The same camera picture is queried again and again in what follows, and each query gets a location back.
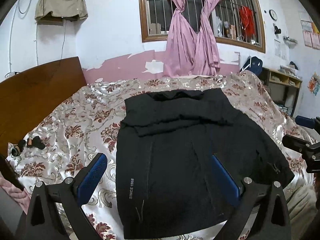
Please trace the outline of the black jacket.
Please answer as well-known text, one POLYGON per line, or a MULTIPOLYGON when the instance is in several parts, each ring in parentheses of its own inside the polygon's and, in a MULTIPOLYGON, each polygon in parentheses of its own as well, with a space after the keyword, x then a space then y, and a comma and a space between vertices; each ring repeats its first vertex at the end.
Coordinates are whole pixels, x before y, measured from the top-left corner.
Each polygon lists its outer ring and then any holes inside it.
POLYGON ((213 170, 236 183, 294 178, 276 143, 220 89, 144 93, 125 100, 117 137, 117 208, 125 239, 174 237, 227 220, 233 207, 213 170))

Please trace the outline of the small dark items on bed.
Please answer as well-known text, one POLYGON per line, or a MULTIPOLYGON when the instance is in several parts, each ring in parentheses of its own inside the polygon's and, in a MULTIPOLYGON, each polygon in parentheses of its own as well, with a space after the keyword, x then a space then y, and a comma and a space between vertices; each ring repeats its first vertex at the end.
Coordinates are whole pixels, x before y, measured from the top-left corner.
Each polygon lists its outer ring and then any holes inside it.
POLYGON ((40 150, 43 150, 45 148, 45 144, 43 143, 43 141, 40 139, 39 136, 36 136, 34 138, 28 138, 27 140, 22 139, 17 144, 13 145, 10 148, 10 153, 12 156, 17 157, 21 155, 25 147, 27 148, 35 147, 40 150))

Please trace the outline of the wooden shelf desk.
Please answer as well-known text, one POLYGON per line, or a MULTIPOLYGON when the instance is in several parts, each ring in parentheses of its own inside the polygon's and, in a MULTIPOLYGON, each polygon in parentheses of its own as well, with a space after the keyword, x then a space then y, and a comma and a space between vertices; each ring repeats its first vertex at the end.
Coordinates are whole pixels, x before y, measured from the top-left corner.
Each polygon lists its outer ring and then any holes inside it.
POLYGON ((273 102, 283 112, 293 117, 303 81, 290 74, 265 67, 258 77, 273 102))

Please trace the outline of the floral satin bedspread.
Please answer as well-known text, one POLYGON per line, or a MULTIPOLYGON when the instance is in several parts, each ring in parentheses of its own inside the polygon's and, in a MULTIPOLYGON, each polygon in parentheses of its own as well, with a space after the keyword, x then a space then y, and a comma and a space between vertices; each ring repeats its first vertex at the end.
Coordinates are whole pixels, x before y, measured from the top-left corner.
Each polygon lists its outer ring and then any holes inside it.
POLYGON ((56 184, 75 176, 99 152, 108 167, 83 210, 103 239, 122 239, 123 227, 116 202, 116 146, 125 100, 145 92, 174 89, 221 88, 231 105, 247 114, 276 143, 286 134, 316 142, 312 132, 295 124, 271 100, 257 76, 250 72, 227 77, 163 77, 96 82, 80 88, 53 110, 28 136, 40 137, 43 150, 26 148, 8 162, 19 182, 32 193, 37 182, 56 184))

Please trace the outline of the blue backpack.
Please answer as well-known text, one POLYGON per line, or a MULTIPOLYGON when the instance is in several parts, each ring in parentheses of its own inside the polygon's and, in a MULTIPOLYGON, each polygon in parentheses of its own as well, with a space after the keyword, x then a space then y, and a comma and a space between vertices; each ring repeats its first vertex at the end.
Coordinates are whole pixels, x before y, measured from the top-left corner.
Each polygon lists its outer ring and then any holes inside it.
POLYGON ((263 61, 256 56, 250 56, 240 69, 241 72, 244 70, 250 71, 256 76, 259 76, 263 70, 263 61))

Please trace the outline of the brown wooden headboard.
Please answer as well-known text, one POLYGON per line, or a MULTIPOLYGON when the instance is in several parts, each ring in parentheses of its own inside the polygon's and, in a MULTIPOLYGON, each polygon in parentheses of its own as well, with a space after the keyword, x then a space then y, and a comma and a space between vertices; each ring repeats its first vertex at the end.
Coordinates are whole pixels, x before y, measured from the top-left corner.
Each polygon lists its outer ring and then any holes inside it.
POLYGON ((1 155, 17 143, 86 80, 78 57, 30 68, 1 82, 1 155))

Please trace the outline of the right pink curtain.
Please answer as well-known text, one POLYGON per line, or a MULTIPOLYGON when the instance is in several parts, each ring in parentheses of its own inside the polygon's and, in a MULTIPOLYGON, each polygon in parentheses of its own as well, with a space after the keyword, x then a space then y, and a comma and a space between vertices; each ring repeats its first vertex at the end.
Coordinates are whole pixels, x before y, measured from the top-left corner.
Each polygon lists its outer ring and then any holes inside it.
POLYGON ((204 0, 201 10, 201 25, 197 35, 193 74, 215 75, 220 58, 216 39, 210 25, 210 15, 221 0, 204 0))

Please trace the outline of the pink curtain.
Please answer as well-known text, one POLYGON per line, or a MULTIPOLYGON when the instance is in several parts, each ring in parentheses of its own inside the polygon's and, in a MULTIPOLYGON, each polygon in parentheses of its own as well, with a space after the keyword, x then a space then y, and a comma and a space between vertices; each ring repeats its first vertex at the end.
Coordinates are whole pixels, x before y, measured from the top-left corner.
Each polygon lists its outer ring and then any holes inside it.
POLYGON ((197 35, 193 74, 215 75, 220 58, 216 39, 210 25, 210 15, 221 0, 204 0, 201 10, 201 25, 197 35))
POLYGON ((197 34, 182 15, 186 0, 171 0, 176 9, 171 18, 164 56, 165 76, 186 76, 193 70, 197 34))

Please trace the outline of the red cloth at window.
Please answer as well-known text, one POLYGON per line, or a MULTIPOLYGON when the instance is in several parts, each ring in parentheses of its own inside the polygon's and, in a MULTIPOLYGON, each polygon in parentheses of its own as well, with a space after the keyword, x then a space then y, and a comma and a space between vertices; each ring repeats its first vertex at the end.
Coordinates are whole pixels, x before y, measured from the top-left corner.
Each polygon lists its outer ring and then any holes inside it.
POLYGON ((239 8, 239 17, 244 37, 247 39, 253 38, 255 34, 253 11, 249 7, 241 6, 239 8))

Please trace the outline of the wooden framed barred window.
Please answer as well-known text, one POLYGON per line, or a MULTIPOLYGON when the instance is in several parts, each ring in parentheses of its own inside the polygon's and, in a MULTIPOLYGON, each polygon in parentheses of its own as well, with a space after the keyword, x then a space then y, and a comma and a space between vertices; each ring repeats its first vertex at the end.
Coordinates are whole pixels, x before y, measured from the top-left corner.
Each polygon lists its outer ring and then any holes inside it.
MULTIPOLYGON (((195 32, 201 24, 204 0, 186 0, 182 15, 195 32)), ((143 42, 165 41, 168 37, 171 18, 176 6, 171 0, 139 0, 140 26, 143 42)), ((258 0, 221 0, 209 18, 217 42, 255 50, 265 49, 265 31, 258 0), (253 11, 255 34, 247 39, 242 32, 239 8, 253 11)))

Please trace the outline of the left pink curtain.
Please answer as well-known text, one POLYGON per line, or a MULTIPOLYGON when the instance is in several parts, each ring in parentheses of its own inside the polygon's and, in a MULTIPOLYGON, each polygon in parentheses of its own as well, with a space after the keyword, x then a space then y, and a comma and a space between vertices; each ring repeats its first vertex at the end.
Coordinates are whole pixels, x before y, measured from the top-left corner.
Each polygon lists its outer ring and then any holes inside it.
POLYGON ((182 15, 186 0, 171 0, 176 9, 171 18, 164 56, 165 76, 186 76, 193 70, 197 34, 182 15))

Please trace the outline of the beige cloth covered box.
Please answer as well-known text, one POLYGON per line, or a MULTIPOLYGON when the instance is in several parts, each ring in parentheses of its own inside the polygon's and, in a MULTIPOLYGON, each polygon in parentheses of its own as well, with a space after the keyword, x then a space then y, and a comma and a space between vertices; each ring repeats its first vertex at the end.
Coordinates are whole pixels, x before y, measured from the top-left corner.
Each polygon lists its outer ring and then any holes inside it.
POLYGON ((36 22, 84 21, 88 18, 85 0, 38 0, 35 9, 36 22))

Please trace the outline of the colourful wall poster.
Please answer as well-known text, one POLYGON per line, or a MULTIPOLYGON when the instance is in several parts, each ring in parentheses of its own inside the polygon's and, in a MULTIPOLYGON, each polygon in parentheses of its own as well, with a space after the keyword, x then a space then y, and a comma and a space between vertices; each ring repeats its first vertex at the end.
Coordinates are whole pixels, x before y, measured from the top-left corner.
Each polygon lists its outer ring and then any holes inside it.
POLYGON ((307 88, 314 96, 318 94, 320 90, 320 77, 316 72, 310 78, 307 88))

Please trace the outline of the pink certificates on wall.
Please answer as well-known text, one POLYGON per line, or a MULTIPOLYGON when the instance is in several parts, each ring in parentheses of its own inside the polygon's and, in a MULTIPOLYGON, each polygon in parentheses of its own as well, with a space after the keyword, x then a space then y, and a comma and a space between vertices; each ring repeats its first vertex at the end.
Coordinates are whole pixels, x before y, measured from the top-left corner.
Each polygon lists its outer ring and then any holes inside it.
POLYGON ((302 26, 304 45, 313 49, 320 49, 319 30, 307 12, 299 12, 302 26))

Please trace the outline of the round wall clock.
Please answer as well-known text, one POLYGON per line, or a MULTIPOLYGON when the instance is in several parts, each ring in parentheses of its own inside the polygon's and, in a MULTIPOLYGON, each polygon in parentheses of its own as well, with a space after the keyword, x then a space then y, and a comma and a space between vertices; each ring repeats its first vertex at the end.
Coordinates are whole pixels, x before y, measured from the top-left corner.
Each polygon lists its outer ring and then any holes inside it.
POLYGON ((273 9, 270 9, 268 12, 272 20, 277 21, 278 19, 277 13, 273 9))

